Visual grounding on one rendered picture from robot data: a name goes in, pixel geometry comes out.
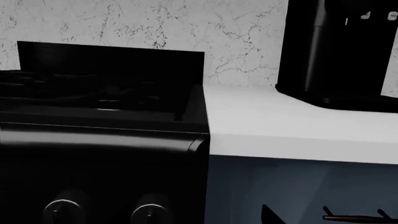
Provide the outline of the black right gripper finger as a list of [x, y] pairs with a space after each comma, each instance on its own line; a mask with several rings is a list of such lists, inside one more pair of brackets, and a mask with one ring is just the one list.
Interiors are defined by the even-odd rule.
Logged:
[[286, 224], [265, 204], [262, 205], [261, 222], [262, 224]]

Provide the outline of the blue base cabinet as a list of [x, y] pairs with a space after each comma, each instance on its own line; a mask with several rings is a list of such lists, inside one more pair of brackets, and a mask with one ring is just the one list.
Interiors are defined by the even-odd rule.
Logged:
[[211, 156], [205, 224], [262, 224], [267, 205], [286, 224], [328, 222], [335, 215], [398, 218], [398, 166]]

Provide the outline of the black kitchen stove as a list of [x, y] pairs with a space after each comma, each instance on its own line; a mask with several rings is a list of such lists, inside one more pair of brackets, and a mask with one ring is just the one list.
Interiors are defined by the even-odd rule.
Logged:
[[205, 224], [210, 129], [205, 54], [18, 41], [0, 70], [0, 224], [43, 224], [64, 190], [88, 224], [130, 224], [145, 194], [174, 224]]

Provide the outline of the black coffee machine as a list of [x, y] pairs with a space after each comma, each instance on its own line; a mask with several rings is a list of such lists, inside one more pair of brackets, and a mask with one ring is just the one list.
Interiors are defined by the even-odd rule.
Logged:
[[398, 113], [382, 95], [398, 0], [289, 0], [276, 90], [333, 110]]

